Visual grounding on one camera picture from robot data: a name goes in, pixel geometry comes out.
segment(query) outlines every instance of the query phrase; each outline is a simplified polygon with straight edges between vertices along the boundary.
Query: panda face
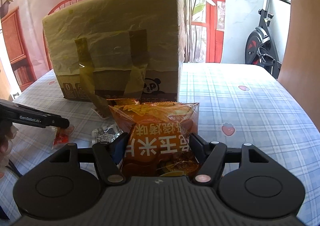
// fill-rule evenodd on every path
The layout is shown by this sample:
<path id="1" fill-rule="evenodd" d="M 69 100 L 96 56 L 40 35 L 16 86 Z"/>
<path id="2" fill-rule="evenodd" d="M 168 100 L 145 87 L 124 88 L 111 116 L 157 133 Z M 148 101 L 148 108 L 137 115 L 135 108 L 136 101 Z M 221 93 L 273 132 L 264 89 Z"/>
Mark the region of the panda face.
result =
<path id="1" fill-rule="evenodd" d="M 143 92 L 152 93 L 159 90 L 159 84 L 161 81 L 159 79 L 149 79 L 145 78 Z"/>

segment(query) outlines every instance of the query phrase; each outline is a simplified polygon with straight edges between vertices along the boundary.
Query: flower pot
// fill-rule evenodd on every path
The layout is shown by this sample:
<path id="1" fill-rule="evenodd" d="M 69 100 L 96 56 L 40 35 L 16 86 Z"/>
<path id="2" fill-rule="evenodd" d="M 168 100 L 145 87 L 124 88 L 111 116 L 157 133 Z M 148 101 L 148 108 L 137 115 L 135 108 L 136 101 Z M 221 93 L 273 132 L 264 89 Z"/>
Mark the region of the flower pot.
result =
<path id="1" fill-rule="evenodd" d="M 7 0 L 2 4 L 2 6 L 0 6 L 0 18 L 3 18 L 8 13 L 9 4 L 10 2 Z"/>

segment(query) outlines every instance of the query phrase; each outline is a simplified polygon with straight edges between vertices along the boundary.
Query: panda logo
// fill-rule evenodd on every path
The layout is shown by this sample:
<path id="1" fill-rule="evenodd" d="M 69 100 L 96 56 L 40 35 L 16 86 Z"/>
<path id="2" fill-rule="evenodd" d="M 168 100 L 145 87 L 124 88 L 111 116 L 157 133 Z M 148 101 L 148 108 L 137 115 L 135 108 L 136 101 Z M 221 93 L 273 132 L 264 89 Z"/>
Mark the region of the panda logo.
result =
<path id="1" fill-rule="evenodd" d="M 159 79 L 145 78 L 143 92 L 147 94 L 154 94 L 154 95 L 157 95 L 159 93 L 164 93 L 163 91 L 160 91 L 160 87 L 159 87 L 160 83 L 161 81 Z"/>

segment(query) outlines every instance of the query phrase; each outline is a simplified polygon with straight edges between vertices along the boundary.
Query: bookshelf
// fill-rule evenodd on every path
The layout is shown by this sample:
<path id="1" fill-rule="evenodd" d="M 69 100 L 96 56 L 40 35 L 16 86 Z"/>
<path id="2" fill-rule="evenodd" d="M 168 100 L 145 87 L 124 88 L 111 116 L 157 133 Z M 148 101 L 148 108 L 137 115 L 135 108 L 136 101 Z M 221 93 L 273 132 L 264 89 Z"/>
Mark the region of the bookshelf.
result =
<path id="1" fill-rule="evenodd" d="M 23 38 L 19 7 L 1 19 L 3 37 L 10 64 L 21 91 L 36 81 L 36 76 Z"/>

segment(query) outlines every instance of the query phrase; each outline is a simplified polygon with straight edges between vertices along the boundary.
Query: black robotic gripper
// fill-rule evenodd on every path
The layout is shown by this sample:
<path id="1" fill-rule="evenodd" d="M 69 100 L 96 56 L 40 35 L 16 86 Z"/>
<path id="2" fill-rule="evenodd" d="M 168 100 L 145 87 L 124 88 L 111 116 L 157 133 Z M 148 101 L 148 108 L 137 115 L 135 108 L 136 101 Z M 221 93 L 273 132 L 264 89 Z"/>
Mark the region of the black robotic gripper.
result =
<path id="1" fill-rule="evenodd" d="M 302 183 L 251 144 L 241 149 L 191 134 L 202 165 L 188 177 L 125 178 L 117 165 L 129 139 L 78 149 L 69 143 L 20 178 L 13 189 L 22 214 L 15 226 L 211 225 L 302 226 Z M 94 163 L 96 178 L 80 169 Z M 221 176 L 225 163 L 239 169 Z"/>

